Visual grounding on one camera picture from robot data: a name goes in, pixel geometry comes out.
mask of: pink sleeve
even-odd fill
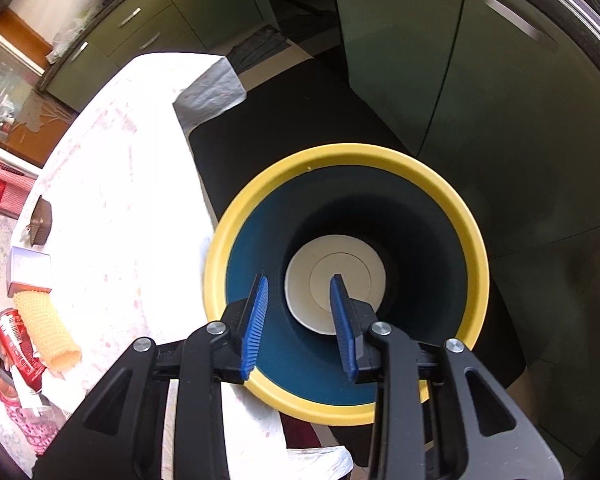
[[[27,421],[18,399],[11,399],[0,393],[0,400],[4,404],[7,415],[20,428],[36,455],[42,455],[58,434],[58,426],[54,422],[31,424]]]

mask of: coca-cola can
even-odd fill
[[[46,367],[33,357],[33,345],[20,314],[15,308],[0,313],[0,343],[13,361],[27,386],[36,393],[42,389],[42,372]]]

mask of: white cloth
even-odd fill
[[[139,336],[163,344],[206,323],[202,274],[213,228],[183,128],[244,98],[224,57],[137,57],[96,95],[45,164],[11,243],[23,246],[38,196],[49,200],[53,227],[40,250],[51,255],[54,305],[83,352],[64,374],[64,389],[45,378],[43,393],[62,409],[79,402]],[[166,479],[173,396],[165,424]],[[331,480],[350,462],[341,447],[290,456],[278,412],[241,386],[224,384],[222,404],[232,480]]]

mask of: child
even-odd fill
[[[11,367],[11,362],[8,357],[4,365],[7,370]],[[51,444],[51,441],[56,434],[58,434],[58,425],[52,421],[45,421],[40,424],[30,423],[25,416],[24,410],[20,406],[18,393],[15,388],[1,377],[0,400],[4,404],[8,417],[20,428],[20,431],[24,434],[24,438],[34,449],[36,455],[42,455],[49,444]]]

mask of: drawer handle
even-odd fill
[[[131,21],[131,19],[134,16],[138,15],[138,12],[140,12],[142,9],[140,7],[138,7],[136,10],[134,10],[130,15],[128,15],[124,20],[122,20],[120,23],[118,23],[118,27],[122,27],[123,25],[126,25],[128,22]]]
[[[490,9],[495,10],[509,23],[512,23],[519,28],[519,30],[528,35],[528,37],[530,37],[532,40],[537,41],[551,52],[558,51],[558,44],[553,38],[549,37],[542,30],[535,28],[533,25],[531,25],[531,23],[513,10],[509,9],[509,7],[507,7],[505,4],[499,2],[498,0],[484,0],[484,3],[487,4]]]
[[[81,44],[80,48],[78,50],[76,50],[71,57],[69,58],[69,63],[73,63],[75,61],[75,59],[80,56],[80,54],[82,54],[82,51],[87,48],[87,45],[89,44],[88,41],[85,41],[83,44]]]
[[[153,37],[152,37],[152,38],[151,38],[149,41],[147,41],[146,43],[143,43],[142,45],[140,45],[140,47],[138,48],[138,50],[144,50],[144,49],[146,49],[146,48],[147,48],[149,45],[151,45],[151,44],[152,44],[152,43],[153,43],[155,40],[157,40],[158,38],[160,38],[160,34],[161,34],[161,32],[156,32],[156,33],[154,34],[154,36],[153,36]]]

